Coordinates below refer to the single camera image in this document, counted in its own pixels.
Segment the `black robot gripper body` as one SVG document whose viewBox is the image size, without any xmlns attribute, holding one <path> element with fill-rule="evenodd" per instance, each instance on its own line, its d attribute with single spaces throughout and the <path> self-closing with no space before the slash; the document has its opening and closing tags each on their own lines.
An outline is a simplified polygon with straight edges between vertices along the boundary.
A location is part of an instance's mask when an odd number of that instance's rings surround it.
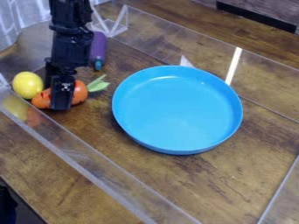
<svg viewBox="0 0 299 224">
<path fill-rule="evenodd" d="M 94 40 L 94 31 L 86 26 L 65 27 L 51 24 L 53 31 L 51 45 L 51 64 L 55 75 L 73 75 L 77 67 L 90 63 L 90 50 Z"/>
</svg>

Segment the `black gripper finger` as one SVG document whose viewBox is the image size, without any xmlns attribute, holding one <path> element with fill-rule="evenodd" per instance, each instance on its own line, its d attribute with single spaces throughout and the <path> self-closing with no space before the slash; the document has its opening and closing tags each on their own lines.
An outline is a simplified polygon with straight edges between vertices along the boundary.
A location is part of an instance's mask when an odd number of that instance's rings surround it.
<svg viewBox="0 0 299 224">
<path fill-rule="evenodd" d="M 71 108 L 71 101 L 75 91 L 75 77 L 72 75 L 51 78 L 51 108 L 67 110 Z"/>
<path fill-rule="evenodd" d="M 45 60 L 45 77 L 44 77 L 44 86 L 47 88 L 51 87 L 52 84 L 52 76 L 55 75 L 55 66 L 52 65 L 52 61 L 49 59 Z"/>
</svg>

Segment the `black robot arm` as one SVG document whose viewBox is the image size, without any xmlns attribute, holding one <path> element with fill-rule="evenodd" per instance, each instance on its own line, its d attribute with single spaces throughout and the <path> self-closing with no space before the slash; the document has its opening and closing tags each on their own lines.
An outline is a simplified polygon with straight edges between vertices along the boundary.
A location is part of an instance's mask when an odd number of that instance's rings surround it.
<svg viewBox="0 0 299 224">
<path fill-rule="evenodd" d="M 87 27 L 90 0 L 49 0 L 53 31 L 51 57 L 45 59 L 45 87 L 51 89 L 51 109 L 71 108 L 76 68 L 90 63 L 94 31 Z"/>
</svg>

